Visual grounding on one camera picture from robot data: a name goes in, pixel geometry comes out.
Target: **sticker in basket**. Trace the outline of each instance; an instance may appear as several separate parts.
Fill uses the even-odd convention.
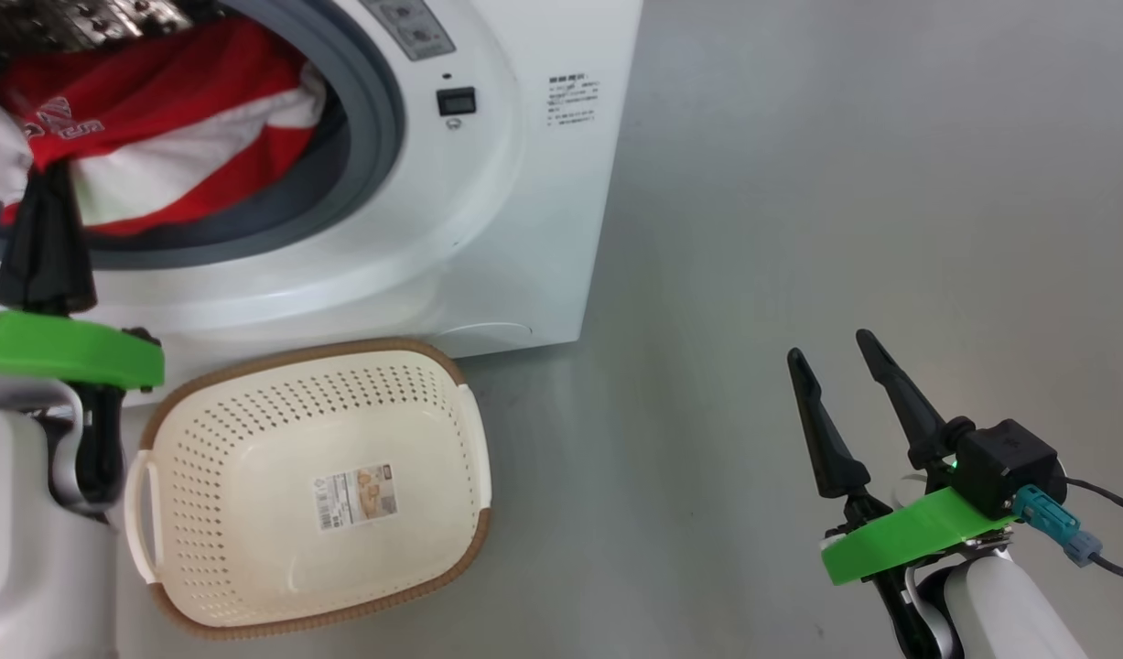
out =
[[[313,498],[322,531],[357,527],[399,513],[394,474],[389,464],[314,479]]]

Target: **washing machine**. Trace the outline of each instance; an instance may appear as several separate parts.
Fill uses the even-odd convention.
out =
[[[577,338],[640,0],[226,7],[309,56],[335,101],[280,183],[188,229],[91,238],[84,318],[146,327],[167,358],[166,387],[130,402],[305,346]]]

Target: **black cable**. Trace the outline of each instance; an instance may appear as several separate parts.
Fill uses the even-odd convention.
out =
[[[1117,576],[1121,576],[1123,578],[1123,567],[1122,566],[1115,566],[1114,562],[1110,562],[1110,560],[1106,560],[1106,559],[1102,558],[1097,553],[1089,555],[1089,559],[1093,560],[1094,566],[1104,568],[1104,570],[1106,570],[1107,573],[1112,573],[1112,575],[1117,575]]]
[[[1075,485],[1075,487],[1084,488],[1084,491],[1089,491],[1096,493],[1096,495],[1104,496],[1123,507],[1123,497],[1116,495],[1116,493],[1108,491],[1108,488],[1101,487],[1101,485],[1095,485],[1093,483],[1087,483],[1087,480],[1083,480],[1080,478],[1066,477],[1065,480],[1070,485]],[[1119,566],[1119,564],[1110,562],[1110,560],[1102,558],[1097,552],[1089,555],[1089,559],[1093,560],[1094,566],[1104,568],[1104,570],[1106,570],[1107,573],[1112,573],[1112,575],[1116,575],[1123,578],[1123,567]]]
[[[1080,478],[1066,477],[1066,482],[1069,483],[1070,485],[1076,485],[1076,487],[1084,488],[1085,491],[1089,491],[1093,493],[1097,493],[1097,495],[1105,496],[1106,498],[1113,501],[1114,503],[1123,507],[1123,497],[1116,495],[1116,493],[1108,491],[1108,488],[1102,488],[1099,487],[1099,485],[1095,485],[1093,483],[1086,483],[1086,480],[1083,480]]]

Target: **teal connector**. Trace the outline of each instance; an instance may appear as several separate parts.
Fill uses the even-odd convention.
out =
[[[1078,567],[1089,566],[1092,555],[1101,553],[1102,542],[1081,530],[1081,522],[1034,485],[1016,491],[1012,512],[1026,524],[1053,538]]]

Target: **washing machine door opening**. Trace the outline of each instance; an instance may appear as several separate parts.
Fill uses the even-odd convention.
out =
[[[62,4],[75,6],[66,0],[35,4],[52,4],[35,17],[37,24],[58,16]],[[4,12],[18,11],[18,6],[0,2]],[[181,7],[199,21],[243,13],[293,43],[326,80],[321,121],[289,172],[238,204],[131,237],[88,230],[95,271],[162,271],[279,250],[338,225],[367,204],[399,158],[405,120],[398,81],[372,38],[334,0],[228,0]],[[0,225],[0,257],[6,237],[8,228]]]

